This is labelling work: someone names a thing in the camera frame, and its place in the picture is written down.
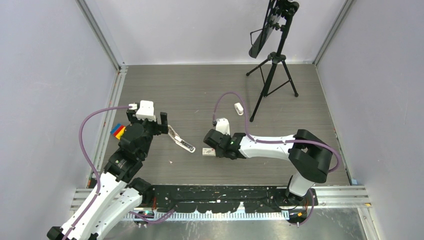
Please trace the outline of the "white staple remover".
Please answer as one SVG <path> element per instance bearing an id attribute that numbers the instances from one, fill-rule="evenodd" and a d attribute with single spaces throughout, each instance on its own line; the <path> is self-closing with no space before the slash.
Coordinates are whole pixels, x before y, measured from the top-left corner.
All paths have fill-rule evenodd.
<path id="1" fill-rule="evenodd" d="M 244 114 L 244 108 L 240 102 L 234 104 L 234 109 L 239 116 Z"/>

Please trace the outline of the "black tablet on tripod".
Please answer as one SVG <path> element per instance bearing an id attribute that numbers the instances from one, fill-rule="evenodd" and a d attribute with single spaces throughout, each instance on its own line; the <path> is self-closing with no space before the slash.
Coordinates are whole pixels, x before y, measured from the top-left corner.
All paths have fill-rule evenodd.
<path id="1" fill-rule="evenodd" d="M 282 39 L 286 39 L 293 22 L 293 17 L 300 8 L 297 1 L 269 0 L 262 28 L 251 31 L 251 48 L 248 54 L 256 59 L 273 31 L 282 32 Z"/>

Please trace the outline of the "yellow green colourful block toy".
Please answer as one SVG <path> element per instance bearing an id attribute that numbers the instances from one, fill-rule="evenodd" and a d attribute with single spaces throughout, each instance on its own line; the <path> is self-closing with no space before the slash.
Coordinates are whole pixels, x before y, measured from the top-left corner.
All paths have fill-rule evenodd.
<path id="1" fill-rule="evenodd" d="M 111 134 L 112 136 L 114 136 L 116 139 L 120 140 L 120 139 L 121 139 L 121 137 L 122 137 L 122 135 L 123 135 L 123 134 L 124 134 L 124 132 L 125 132 L 125 129 L 126 129 L 126 126 L 125 126 L 125 125 L 122 125 L 122 124 L 118 123 L 117 125 L 115 125 L 115 126 L 111 129 L 110 134 Z"/>

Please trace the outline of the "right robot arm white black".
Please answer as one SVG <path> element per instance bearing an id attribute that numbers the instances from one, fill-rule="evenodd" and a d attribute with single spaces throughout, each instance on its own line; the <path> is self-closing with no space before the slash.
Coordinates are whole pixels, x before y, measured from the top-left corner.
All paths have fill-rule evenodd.
<path id="1" fill-rule="evenodd" d="M 296 169 L 285 190 L 285 198 L 291 205 L 299 205 L 314 184 L 327 181 L 333 157 L 329 146 L 305 129 L 281 137 L 248 136 L 240 132 L 229 135 L 210 129 L 203 142 L 215 150 L 218 158 L 272 158 L 290 162 Z"/>

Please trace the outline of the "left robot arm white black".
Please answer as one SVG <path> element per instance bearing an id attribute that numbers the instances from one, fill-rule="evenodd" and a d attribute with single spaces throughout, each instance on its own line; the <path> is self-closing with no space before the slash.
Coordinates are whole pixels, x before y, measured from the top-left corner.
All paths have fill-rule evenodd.
<path id="1" fill-rule="evenodd" d="M 161 112 L 157 121 L 153 109 L 128 106 L 126 110 L 130 123 L 121 133 L 117 151 L 96 176 L 95 189 L 68 221 L 50 228 L 49 240 L 103 240 L 131 210 L 153 202 L 152 185 L 135 175 L 154 136 L 169 132 L 168 114 Z"/>

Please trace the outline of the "white staple box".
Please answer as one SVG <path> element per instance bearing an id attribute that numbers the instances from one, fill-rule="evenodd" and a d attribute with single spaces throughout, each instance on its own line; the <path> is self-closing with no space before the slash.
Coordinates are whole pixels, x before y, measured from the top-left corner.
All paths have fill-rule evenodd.
<path id="1" fill-rule="evenodd" d="M 216 151 L 213 148 L 203 148 L 202 149 L 202 155 L 203 156 L 215 156 Z"/>

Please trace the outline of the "black tripod stand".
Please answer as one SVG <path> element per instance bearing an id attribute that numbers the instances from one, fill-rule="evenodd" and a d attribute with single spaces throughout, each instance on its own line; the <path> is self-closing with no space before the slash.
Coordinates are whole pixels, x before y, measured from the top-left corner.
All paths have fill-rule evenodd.
<path id="1" fill-rule="evenodd" d="M 260 106 L 262 99 L 271 95 L 272 93 L 274 93 L 275 91 L 277 91 L 281 87 L 285 86 L 286 84 L 291 85 L 294 96 L 296 98 L 299 96 L 299 93 L 298 93 L 298 91 L 295 87 L 293 78 L 290 74 L 290 71 L 289 71 L 287 63 L 286 63 L 287 57 L 284 54 L 282 54 L 282 50 L 283 50 L 285 42 L 286 42 L 286 39 L 282 39 L 282 32 L 281 32 L 280 41 L 279 41 L 279 44 L 278 44 L 277 51 L 273 51 L 270 54 L 268 54 L 267 58 L 264 61 L 262 61 L 255 68 L 253 68 L 252 70 L 250 70 L 249 72 L 246 73 L 246 75 L 249 76 L 250 74 L 252 74 L 256 70 L 260 70 L 260 74 L 261 74 L 262 82 L 263 82 L 263 88 L 261 90 L 260 96 L 257 100 L 257 103 L 255 105 L 253 113 L 251 114 L 251 117 L 249 119 L 250 122 L 254 121 L 256 113 L 259 109 L 259 106 Z M 273 81 L 273 78 L 274 78 L 278 64 L 282 64 L 282 66 L 285 70 L 285 73 L 287 75 L 287 81 L 285 81 L 284 83 L 282 83 L 281 85 L 279 85 L 275 89 L 270 90 L 270 87 L 271 87 L 271 84 L 272 84 L 272 81 Z"/>

